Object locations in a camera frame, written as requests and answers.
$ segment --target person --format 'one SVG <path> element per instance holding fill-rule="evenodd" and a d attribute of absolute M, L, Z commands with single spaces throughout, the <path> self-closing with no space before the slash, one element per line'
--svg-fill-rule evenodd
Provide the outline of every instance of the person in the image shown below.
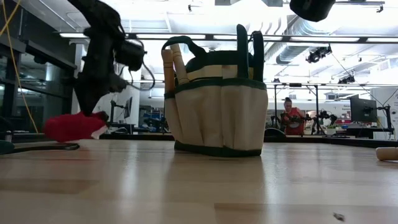
<path fill-rule="evenodd" d="M 285 111 L 291 118 L 293 117 L 300 117 L 304 118 L 305 114 L 303 111 L 296 107 L 292 107 L 292 100 L 289 97 L 285 98 Z M 302 122 L 290 122 L 287 116 L 284 117 L 285 122 L 287 122 L 285 128 L 285 134 L 288 135 L 303 135 L 304 134 L 304 121 Z"/>

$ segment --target red shirt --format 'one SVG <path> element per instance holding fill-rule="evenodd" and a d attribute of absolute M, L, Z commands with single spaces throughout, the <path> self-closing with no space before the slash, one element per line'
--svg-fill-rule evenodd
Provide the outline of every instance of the red shirt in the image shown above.
<path fill-rule="evenodd" d="M 292 108 L 290 110 L 290 112 L 286 112 L 290 117 L 293 116 L 298 116 L 298 117 L 302 117 L 299 113 L 299 111 L 297 110 L 297 108 Z M 285 133 L 288 135 L 302 135 L 304 134 L 304 122 L 301 123 L 297 123 L 297 122 L 293 122 L 293 123 L 288 123 L 286 128 L 285 128 Z"/>

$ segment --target table surface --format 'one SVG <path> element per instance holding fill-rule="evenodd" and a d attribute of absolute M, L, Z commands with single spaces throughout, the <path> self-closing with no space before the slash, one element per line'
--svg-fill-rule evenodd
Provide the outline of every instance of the table surface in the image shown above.
<path fill-rule="evenodd" d="M 261 157 L 217 158 L 79 143 L 0 157 L 0 223 L 398 223 L 398 163 L 374 149 L 265 143 Z"/>
<path fill-rule="evenodd" d="M 373 132 L 389 132 L 394 131 L 394 128 L 346 128 L 347 131 L 373 131 Z"/>

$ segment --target wooden tool handle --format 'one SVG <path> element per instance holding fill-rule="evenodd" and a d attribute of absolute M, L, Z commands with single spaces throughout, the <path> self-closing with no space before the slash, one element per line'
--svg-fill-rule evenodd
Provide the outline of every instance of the wooden tool handle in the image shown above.
<path fill-rule="evenodd" d="M 173 51 L 170 49 L 162 50 L 163 72 L 165 92 L 174 90 L 174 69 L 173 69 Z"/>
<path fill-rule="evenodd" d="M 376 149 L 376 156 L 380 161 L 398 161 L 398 148 L 379 147 Z"/>
<path fill-rule="evenodd" d="M 182 60 L 180 46 L 178 44 L 173 44 L 170 46 L 170 48 L 173 51 L 173 62 L 175 66 L 175 72 L 177 73 L 178 84 L 181 85 L 189 82 L 185 64 Z"/>

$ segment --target ceiling light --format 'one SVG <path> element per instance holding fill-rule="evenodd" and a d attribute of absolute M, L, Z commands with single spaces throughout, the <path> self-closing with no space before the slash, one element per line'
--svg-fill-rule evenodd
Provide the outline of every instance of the ceiling light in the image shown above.
<path fill-rule="evenodd" d="M 262 36 L 264 41 L 280 41 L 282 40 L 281 36 Z M 215 40 L 236 40 L 236 35 L 214 35 Z"/>
<path fill-rule="evenodd" d="M 367 42 L 398 42 L 398 37 L 371 37 Z"/>
<path fill-rule="evenodd" d="M 302 37 L 291 37 L 291 41 L 305 41 L 305 42 L 357 42 L 359 37 L 311 37 L 311 36 L 302 36 Z"/>
<path fill-rule="evenodd" d="M 63 38 L 88 38 L 83 33 L 60 33 Z"/>
<path fill-rule="evenodd" d="M 214 35 L 216 40 L 236 40 L 236 35 Z"/>
<path fill-rule="evenodd" d="M 171 37 L 179 37 L 184 34 L 137 34 L 138 39 L 169 39 Z M 205 39 L 205 35 L 192 34 L 185 35 L 191 39 Z"/>

